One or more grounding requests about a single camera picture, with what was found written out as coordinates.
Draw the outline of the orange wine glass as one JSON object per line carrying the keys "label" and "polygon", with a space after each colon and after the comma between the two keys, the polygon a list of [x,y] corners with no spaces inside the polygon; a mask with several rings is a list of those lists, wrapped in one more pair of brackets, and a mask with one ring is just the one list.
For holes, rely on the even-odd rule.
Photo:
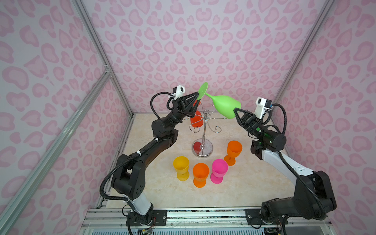
{"label": "orange wine glass", "polygon": [[238,141],[230,141],[227,146],[227,155],[224,157],[224,161],[229,165],[233,166],[236,163],[236,157],[240,155],[243,147]]}
{"label": "orange wine glass", "polygon": [[202,188],[206,185],[210,169],[204,163],[198,163],[193,168],[193,183],[197,188]]}

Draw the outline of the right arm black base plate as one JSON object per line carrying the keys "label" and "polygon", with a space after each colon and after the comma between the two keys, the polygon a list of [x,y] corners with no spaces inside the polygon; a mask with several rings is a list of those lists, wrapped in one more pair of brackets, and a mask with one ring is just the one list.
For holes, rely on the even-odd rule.
{"label": "right arm black base plate", "polygon": [[284,216],[273,217],[266,220],[262,219],[261,208],[245,209],[244,211],[247,224],[256,229],[266,225],[282,225],[284,219]]}

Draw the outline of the orange front wine glass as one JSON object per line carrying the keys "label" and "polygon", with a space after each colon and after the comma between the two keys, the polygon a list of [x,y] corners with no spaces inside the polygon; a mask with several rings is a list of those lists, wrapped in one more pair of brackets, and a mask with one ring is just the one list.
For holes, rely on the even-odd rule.
{"label": "orange front wine glass", "polygon": [[224,157],[224,161],[229,165],[233,166],[236,163],[236,157],[240,155],[243,147],[238,141],[230,141],[227,146],[227,155]]}

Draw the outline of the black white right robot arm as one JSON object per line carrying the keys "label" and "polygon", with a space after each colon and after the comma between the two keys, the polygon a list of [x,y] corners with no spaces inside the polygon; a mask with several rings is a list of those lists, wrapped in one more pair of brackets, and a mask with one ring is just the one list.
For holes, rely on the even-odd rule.
{"label": "black white right robot arm", "polygon": [[294,185],[292,197],[270,199],[262,203],[260,217],[272,222],[278,217],[302,217],[325,220],[327,214],[337,209],[337,203],[327,173],[314,171],[282,153],[287,138],[273,125],[264,125],[255,114],[234,109],[237,123],[255,139],[251,152],[287,177]]}

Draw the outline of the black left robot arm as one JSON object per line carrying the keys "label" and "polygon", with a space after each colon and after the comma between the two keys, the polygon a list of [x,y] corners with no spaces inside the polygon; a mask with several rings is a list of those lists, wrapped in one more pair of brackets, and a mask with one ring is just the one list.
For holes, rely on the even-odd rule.
{"label": "black left robot arm", "polygon": [[185,117],[195,116],[200,99],[199,92],[179,97],[177,93],[169,95],[170,113],[157,117],[151,124],[153,140],[140,150],[118,157],[116,166],[104,178],[99,192],[107,200],[126,202],[134,215],[149,222],[153,205],[143,193],[146,186],[146,168],[163,151],[170,148],[178,138],[175,128]]}

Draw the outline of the red plastic wine glass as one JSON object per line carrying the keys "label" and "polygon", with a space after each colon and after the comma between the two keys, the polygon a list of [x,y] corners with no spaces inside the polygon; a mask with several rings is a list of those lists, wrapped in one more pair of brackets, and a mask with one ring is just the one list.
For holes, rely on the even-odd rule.
{"label": "red plastic wine glass", "polygon": [[190,121],[192,128],[200,128],[203,126],[204,121],[202,118],[202,113],[199,111],[199,108],[197,108],[195,116],[193,118],[190,118]]}

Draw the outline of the green plastic wine glass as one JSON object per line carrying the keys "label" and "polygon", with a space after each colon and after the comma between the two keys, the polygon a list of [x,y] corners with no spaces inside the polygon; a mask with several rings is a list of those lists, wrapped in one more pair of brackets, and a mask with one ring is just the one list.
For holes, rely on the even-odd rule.
{"label": "green plastic wine glass", "polygon": [[201,85],[198,90],[199,96],[197,100],[200,100],[203,96],[208,96],[212,102],[216,110],[228,119],[233,119],[236,115],[234,110],[236,108],[241,108],[241,103],[229,96],[220,95],[220,96],[212,96],[207,93],[208,83],[205,82]]}

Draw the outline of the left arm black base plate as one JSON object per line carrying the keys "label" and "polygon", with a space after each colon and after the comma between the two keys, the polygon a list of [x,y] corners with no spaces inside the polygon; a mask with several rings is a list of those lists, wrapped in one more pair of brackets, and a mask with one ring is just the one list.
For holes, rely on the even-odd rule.
{"label": "left arm black base plate", "polygon": [[154,210],[151,208],[145,215],[141,215],[135,211],[131,212],[127,217],[127,226],[165,226],[167,220],[167,210]]}

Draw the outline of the yellow plastic wine glass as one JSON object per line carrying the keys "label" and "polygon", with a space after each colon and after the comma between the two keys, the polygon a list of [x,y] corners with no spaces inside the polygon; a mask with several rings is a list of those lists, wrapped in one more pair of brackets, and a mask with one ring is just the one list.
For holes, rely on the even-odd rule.
{"label": "yellow plastic wine glass", "polygon": [[176,171],[177,179],[180,181],[188,180],[190,161],[187,157],[179,156],[174,159],[173,167]]}

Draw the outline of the pink plastic wine glass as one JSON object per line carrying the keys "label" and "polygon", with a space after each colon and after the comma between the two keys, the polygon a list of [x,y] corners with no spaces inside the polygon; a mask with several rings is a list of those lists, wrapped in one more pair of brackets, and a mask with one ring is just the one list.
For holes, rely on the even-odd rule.
{"label": "pink plastic wine glass", "polygon": [[210,179],[214,184],[221,184],[223,177],[228,172],[229,166],[223,159],[217,159],[212,163]]}

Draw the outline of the orange back wine glass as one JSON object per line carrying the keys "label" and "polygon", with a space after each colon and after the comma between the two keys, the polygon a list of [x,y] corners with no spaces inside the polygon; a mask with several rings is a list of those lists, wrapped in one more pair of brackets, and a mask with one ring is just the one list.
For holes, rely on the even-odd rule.
{"label": "orange back wine glass", "polygon": [[193,168],[193,183],[197,188],[202,188],[206,185],[210,169],[204,163],[198,163]]}

